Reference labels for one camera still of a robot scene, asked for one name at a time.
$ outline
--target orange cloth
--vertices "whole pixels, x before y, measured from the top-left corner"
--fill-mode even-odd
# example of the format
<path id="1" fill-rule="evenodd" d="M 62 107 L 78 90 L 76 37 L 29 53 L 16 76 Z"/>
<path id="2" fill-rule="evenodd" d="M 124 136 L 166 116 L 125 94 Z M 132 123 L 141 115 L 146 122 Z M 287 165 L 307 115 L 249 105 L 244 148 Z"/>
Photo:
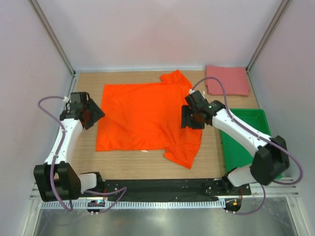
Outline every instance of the orange cloth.
<path id="1" fill-rule="evenodd" d="M 179 71 L 161 83 L 105 85 L 96 151 L 165 149 L 169 160 L 191 168 L 202 130 L 181 128 L 184 97 L 192 88 Z"/>

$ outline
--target orange cloth corner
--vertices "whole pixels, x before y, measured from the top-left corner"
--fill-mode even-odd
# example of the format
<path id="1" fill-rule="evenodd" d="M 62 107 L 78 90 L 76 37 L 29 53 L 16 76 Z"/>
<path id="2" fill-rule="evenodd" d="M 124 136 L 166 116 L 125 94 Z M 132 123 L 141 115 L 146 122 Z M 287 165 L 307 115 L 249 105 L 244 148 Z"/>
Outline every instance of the orange cloth corner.
<path id="1" fill-rule="evenodd" d="M 192 88 L 176 70 L 161 83 L 105 85 L 96 151 L 165 149 L 164 156 L 188 169 L 199 151 L 202 130 L 181 128 L 182 105 Z"/>

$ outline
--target green bin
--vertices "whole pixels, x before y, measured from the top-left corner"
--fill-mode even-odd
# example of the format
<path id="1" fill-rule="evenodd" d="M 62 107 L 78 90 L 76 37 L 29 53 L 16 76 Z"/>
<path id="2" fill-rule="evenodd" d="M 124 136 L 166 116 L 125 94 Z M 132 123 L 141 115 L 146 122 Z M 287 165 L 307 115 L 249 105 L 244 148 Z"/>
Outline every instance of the green bin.
<path id="1" fill-rule="evenodd" d="M 265 112 L 262 109 L 231 109 L 231 112 L 258 131 L 271 135 Z M 252 163 L 253 157 L 242 145 L 223 131 L 220 133 L 227 172 Z"/>

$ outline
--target wooden tabletop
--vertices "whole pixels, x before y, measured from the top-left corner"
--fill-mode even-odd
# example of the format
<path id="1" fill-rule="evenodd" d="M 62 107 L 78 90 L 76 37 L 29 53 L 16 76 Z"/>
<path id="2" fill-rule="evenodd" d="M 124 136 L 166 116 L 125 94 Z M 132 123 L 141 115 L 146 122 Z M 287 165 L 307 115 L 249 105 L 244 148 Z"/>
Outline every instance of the wooden tabletop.
<path id="1" fill-rule="evenodd" d="M 160 82 L 160 75 L 170 71 L 81 73 L 77 91 L 86 91 L 101 105 L 105 84 L 139 84 Z M 204 71 L 182 71 L 194 85 L 204 78 Z M 206 92 L 204 83 L 197 87 Z M 209 102 L 223 96 L 205 95 Z M 230 108 L 258 108 L 252 88 L 250 95 L 229 96 Z M 159 178 L 213 178 L 225 174 L 220 133 L 206 126 L 201 147 L 190 170 L 164 158 L 164 150 L 142 151 L 95 151 L 97 124 L 84 130 L 78 138 L 71 162 L 76 173 L 98 171 L 103 179 L 159 179 Z"/>

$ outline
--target wall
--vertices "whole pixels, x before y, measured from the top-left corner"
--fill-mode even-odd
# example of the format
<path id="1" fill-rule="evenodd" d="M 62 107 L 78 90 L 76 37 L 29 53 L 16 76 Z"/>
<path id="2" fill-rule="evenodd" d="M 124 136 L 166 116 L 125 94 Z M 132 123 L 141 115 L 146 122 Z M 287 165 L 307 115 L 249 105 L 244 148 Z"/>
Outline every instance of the wall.
<path id="1" fill-rule="evenodd" d="M 76 70 L 246 66 L 281 0 L 38 0 Z"/>
<path id="2" fill-rule="evenodd" d="M 64 95 L 70 73 L 26 0 L 0 1 L 0 229 L 21 235 L 34 178 L 58 126 L 37 108 L 47 95 Z M 58 114 L 61 102 L 45 107 Z"/>
<path id="3" fill-rule="evenodd" d="M 266 111 L 272 133 L 286 139 L 288 149 L 304 167 L 305 177 L 298 187 L 309 225 L 315 218 L 314 12 L 313 0 L 292 1 L 251 70 L 258 102 Z M 293 164 L 289 172 L 298 175 Z"/>

